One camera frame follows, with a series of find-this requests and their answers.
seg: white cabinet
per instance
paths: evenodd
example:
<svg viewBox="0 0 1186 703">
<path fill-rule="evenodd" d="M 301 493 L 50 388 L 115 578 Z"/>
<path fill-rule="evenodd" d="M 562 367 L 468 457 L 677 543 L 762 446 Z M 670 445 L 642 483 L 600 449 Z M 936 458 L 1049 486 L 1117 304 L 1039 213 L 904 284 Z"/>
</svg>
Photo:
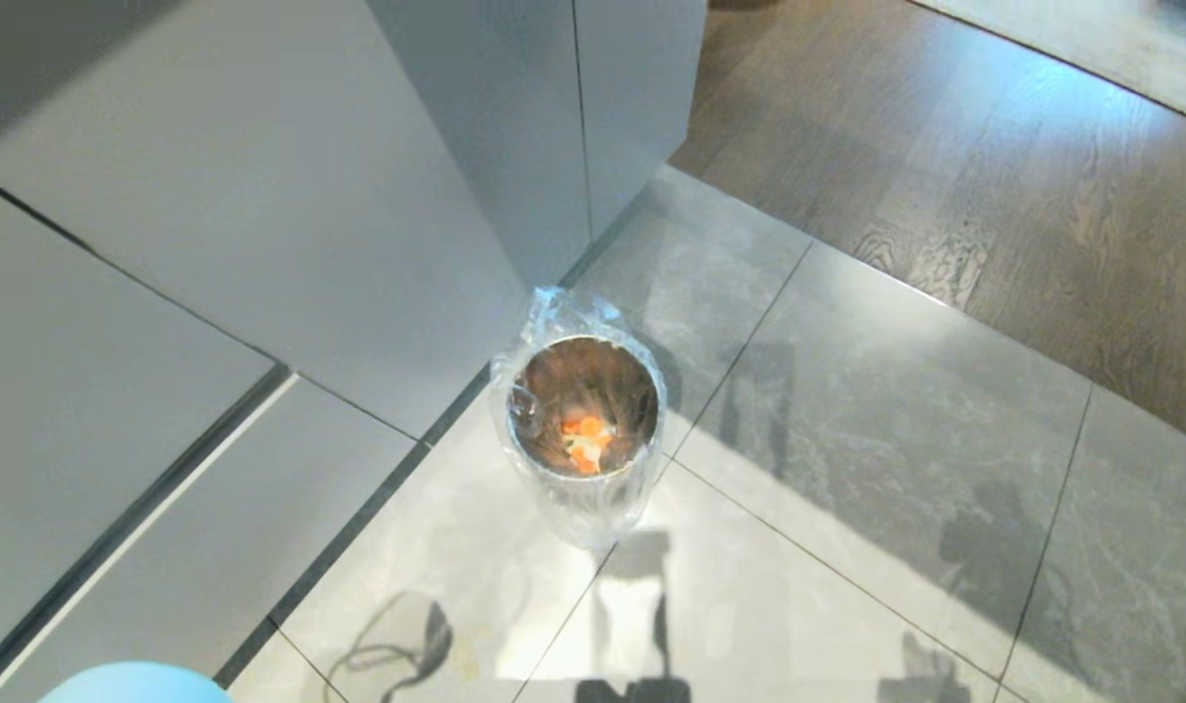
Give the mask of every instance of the white cabinet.
<svg viewBox="0 0 1186 703">
<path fill-rule="evenodd" d="M 0 4 L 0 58 L 47 66 L 0 71 L 62 77 L 0 83 L 0 185 L 409 435 L 587 245 L 568 2 L 70 4 L 121 34 L 25 44 Z"/>
<path fill-rule="evenodd" d="M 302 379 L 278 392 L 0 680 L 0 703 L 125 659 L 213 676 L 413 446 Z"/>
<path fill-rule="evenodd" d="M 0 640 L 270 366 L 0 199 Z"/>
<path fill-rule="evenodd" d="M 593 235 L 687 138 L 706 0 L 575 0 Z"/>
</svg>

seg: plastic bag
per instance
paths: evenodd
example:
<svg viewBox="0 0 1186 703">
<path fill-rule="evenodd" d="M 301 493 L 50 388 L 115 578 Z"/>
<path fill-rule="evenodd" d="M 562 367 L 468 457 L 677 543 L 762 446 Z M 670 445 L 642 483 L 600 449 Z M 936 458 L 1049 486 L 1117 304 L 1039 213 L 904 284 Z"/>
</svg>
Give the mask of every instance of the plastic bag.
<svg viewBox="0 0 1186 703">
<path fill-rule="evenodd" d="M 536 289 L 491 373 L 503 449 L 556 533 L 602 549 L 632 529 L 663 467 L 667 384 L 618 307 Z"/>
</svg>

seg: cabinet panel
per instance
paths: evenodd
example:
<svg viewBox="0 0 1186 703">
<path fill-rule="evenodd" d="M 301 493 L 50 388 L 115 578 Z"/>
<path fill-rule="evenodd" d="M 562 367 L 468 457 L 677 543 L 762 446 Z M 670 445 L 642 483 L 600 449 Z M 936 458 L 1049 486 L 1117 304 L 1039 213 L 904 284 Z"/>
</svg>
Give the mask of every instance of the cabinet panel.
<svg viewBox="0 0 1186 703">
<path fill-rule="evenodd" d="M 593 236 L 687 138 L 704 0 L 575 0 Z"/>
<path fill-rule="evenodd" d="M 0 640 L 270 366 L 0 199 Z"/>
<path fill-rule="evenodd" d="M 0 185 L 410 435 L 587 245 L 569 4 L 71 4 L 127 36 L 0 81 Z"/>
<path fill-rule="evenodd" d="M 213 676 L 413 448 L 302 379 L 281 392 L 2 682 L 0 703 L 123 659 Z"/>
</svg>

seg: light blue object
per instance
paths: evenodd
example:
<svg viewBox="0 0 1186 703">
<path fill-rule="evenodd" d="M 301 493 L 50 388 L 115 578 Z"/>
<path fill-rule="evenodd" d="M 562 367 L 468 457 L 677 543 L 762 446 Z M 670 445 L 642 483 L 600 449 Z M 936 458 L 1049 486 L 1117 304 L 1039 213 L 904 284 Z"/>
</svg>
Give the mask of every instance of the light blue object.
<svg viewBox="0 0 1186 703">
<path fill-rule="evenodd" d="M 121 662 L 87 669 L 38 703 L 232 703 L 215 682 L 152 662 Z"/>
</svg>

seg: clear plastic bag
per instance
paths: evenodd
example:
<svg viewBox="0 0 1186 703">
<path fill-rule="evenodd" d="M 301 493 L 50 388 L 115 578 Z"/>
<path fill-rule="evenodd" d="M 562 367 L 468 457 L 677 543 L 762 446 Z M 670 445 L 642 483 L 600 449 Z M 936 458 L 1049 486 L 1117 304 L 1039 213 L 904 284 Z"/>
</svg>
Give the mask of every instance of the clear plastic bag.
<svg viewBox="0 0 1186 703">
<path fill-rule="evenodd" d="M 556 533 L 585 549 L 623 537 L 663 467 L 667 384 L 618 307 L 538 288 L 491 370 L 502 446 Z"/>
</svg>

